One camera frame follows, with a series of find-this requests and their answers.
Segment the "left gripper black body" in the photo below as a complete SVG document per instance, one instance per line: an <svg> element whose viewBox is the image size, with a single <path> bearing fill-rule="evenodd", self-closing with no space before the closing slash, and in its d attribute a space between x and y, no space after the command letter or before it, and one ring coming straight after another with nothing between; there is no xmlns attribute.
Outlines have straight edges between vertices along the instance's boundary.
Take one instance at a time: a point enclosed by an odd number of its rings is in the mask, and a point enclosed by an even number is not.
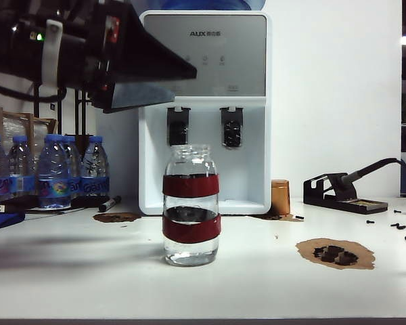
<svg viewBox="0 0 406 325"><path fill-rule="evenodd" d="M129 108L125 86L118 82L118 61L128 22L129 5L121 1L95 1L85 20L83 91L92 106L104 111Z"/></svg>

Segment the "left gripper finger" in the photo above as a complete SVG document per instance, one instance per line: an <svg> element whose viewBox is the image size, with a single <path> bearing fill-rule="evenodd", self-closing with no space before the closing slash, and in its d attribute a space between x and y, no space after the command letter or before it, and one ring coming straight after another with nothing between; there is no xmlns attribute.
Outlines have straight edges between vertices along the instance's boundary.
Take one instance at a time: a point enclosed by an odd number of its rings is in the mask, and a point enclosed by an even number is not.
<svg viewBox="0 0 406 325"><path fill-rule="evenodd" d="M118 2L116 80L119 83L187 80L197 69L153 37L140 22L133 6Z"/></svg>
<svg viewBox="0 0 406 325"><path fill-rule="evenodd" d="M175 94L155 83L116 83L103 105L103 113L165 104L175 101Z"/></svg>

